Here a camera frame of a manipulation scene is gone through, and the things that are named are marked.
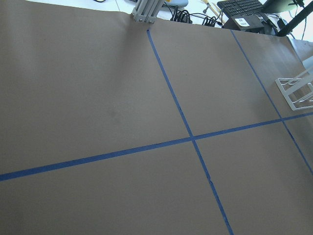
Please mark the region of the black keyboard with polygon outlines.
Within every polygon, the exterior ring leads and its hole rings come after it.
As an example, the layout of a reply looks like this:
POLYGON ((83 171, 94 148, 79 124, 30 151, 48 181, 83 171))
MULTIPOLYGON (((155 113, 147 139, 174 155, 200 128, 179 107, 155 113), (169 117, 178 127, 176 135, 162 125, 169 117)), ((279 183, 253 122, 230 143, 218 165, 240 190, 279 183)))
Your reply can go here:
POLYGON ((263 8, 258 0, 224 0, 217 2, 217 6, 227 16, 252 15, 260 13, 263 8))

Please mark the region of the aluminium frame post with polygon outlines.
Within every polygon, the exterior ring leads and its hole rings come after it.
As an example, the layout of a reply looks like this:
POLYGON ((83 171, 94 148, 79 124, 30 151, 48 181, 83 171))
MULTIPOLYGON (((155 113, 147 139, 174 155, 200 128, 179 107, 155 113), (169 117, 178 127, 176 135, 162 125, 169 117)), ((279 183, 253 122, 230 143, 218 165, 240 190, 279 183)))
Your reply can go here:
POLYGON ((138 0, 132 11, 135 22, 153 24, 164 5, 164 0, 138 0))

